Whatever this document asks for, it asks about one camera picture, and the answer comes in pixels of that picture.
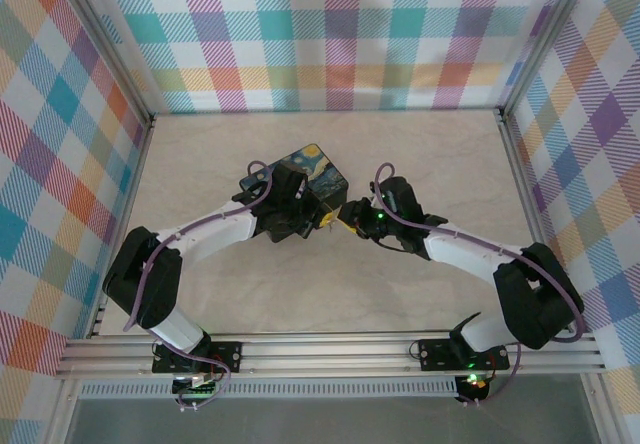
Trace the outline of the black box with starry painting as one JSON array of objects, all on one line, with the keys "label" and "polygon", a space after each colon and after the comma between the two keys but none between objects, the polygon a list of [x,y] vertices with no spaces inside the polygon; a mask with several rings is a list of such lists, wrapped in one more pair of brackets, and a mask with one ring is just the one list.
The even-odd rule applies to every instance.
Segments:
[{"label": "black box with starry painting", "polygon": [[326,214],[336,211],[346,202],[349,188],[348,181],[319,145],[315,143],[308,144],[268,166],[260,165],[256,171],[239,181],[240,192],[253,184],[256,178],[264,179],[269,177],[271,174],[269,167],[280,161],[295,163],[306,171],[311,189],[321,200],[322,209],[319,220]]}]

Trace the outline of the aluminium side rail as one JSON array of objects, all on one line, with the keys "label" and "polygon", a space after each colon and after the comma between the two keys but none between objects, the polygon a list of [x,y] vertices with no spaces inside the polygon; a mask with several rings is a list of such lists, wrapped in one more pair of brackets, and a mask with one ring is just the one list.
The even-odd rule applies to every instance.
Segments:
[{"label": "aluminium side rail", "polygon": [[89,339],[93,336],[94,329],[97,326],[96,322],[99,320],[98,314],[106,302],[107,297],[104,295],[102,285],[127,233],[133,205],[138,192],[155,127],[156,122],[153,121],[142,132],[140,147],[134,154],[135,160],[133,161],[133,167],[130,169],[129,180],[125,188],[124,196],[116,202],[117,213],[115,226],[113,228],[111,239],[109,240],[109,247],[106,250],[105,260],[100,268],[100,273],[96,283],[90,286],[90,306],[88,307],[86,317],[83,320],[84,327],[82,328],[82,332],[78,334],[81,339]]},{"label": "aluminium side rail", "polygon": [[533,236],[531,245],[517,246],[514,251],[503,249],[505,255],[514,262],[513,269],[518,269],[523,275],[520,281],[522,288],[529,288],[529,278],[533,282],[538,282],[538,289],[545,291],[543,297],[547,297],[548,302],[540,301],[539,296],[533,291],[526,291],[523,296],[527,298],[525,302],[519,297],[519,302],[528,304],[529,302],[547,312],[544,318],[549,318],[552,324],[558,324],[560,318],[568,317],[566,325],[559,327],[559,333],[550,338],[551,342],[573,343],[579,340],[583,333],[584,322],[579,309],[573,302],[572,295],[562,287],[568,281],[566,273],[561,269],[561,265],[554,257],[553,252],[545,246],[546,236],[542,226],[542,220],[536,206],[536,200],[530,179],[527,177],[524,160],[517,149],[515,137],[504,110],[497,108],[494,110],[494,117],[503,141],[507,154],[511,172],[516,183],[516,188],[521,200],[529,231]]}]

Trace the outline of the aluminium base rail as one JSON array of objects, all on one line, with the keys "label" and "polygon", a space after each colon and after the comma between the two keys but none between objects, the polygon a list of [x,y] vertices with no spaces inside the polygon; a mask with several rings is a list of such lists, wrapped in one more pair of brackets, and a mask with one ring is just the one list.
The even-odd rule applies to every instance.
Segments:
[{"label": "aluminium base rail", "polygon": [[[214,341],[242,344],[239,378],[414,377],[419,339],[444,332],[254,333],[221,334]],[[125,379],[152,376],[153,338],[98,335],[71,340],[58,366],[58,379]],[[550,342],[522,349],[520,374],[588,374],[605,371],[590,334],[573,343]]]}]

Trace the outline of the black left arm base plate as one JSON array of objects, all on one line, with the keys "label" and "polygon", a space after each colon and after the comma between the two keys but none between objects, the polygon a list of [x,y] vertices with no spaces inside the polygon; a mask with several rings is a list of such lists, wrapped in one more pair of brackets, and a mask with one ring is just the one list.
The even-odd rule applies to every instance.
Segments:
[{"label": "black left arm base plate", "polygon": [[[152,348],[153,361],[152,372],[154,374],[199,374],[209,372],[219,372],[220,369],[210,363],[186,358],[164,344],[155,344]],[[224,363],[233,373],[240,369],[242,358],[241,342],[209,342],[203,340],[189,354],[216,360]]]}]

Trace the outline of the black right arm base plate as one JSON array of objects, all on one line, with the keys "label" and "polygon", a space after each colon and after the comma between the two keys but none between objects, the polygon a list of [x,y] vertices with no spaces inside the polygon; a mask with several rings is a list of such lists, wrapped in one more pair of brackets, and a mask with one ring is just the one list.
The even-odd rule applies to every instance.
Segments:
[{"label": "black right arm base plate", "polygon": [[466,343],[449,338],[419,340],[418,358],[422,371],[498,371],[510,368],[504,346],[479,352]]}]

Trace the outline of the aluminium frame post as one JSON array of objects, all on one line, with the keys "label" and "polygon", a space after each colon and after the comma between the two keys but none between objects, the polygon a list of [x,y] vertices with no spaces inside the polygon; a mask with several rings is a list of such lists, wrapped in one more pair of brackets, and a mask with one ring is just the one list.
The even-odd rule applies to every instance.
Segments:
[{"label": "aluminium frame post", "polygon": [[145,128],[153,127],[155,116],[143,99],[134,78],[125,66],[110,33],[104,25],[100,14],[96,11],[92,0],[69,0],[76,11],[85,32],[92,40],[106,66],[120,85],[123,95],[132,105],[136,117]]},{"label": "aluminium frame post", "polygon": [[509,116],[524,98],[544,58],[564,28],[578,0],[544,0],[526,36],[514,67],[494,110],[499,126],[505,126]]}]

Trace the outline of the aluminium frame leg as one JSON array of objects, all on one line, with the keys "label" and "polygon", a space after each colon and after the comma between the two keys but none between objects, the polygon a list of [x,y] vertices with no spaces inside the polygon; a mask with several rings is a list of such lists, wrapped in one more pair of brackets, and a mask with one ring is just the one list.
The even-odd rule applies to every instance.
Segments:
[{"label": "aluminium frame leg", "polygon": [[601,444],[628,444],[620,407],[603,374],[582,374],[582,386]]},{"label": "aluminium frame leg", "polygon": [[81,387],[82,381],[79,379],[62,381],[43,444],[65,444]]}]

